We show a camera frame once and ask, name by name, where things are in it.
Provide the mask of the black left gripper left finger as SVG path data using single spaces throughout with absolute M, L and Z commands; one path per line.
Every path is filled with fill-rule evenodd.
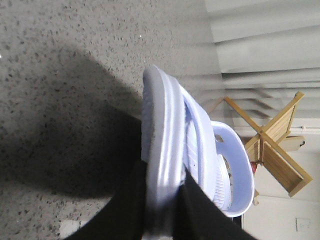
M 67 240 L 141 240 L 144 234 L 147 163 L 141 160 L 141 121 L 123 125 L 129 147 L 124 162 L 131 164 L 127 179 L 108 203 Z

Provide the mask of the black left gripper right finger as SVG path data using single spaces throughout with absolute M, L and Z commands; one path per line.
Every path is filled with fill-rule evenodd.
M 178 190 L 172 235 L 174 240 L 254 239 L 210 201 L 188 171 Z

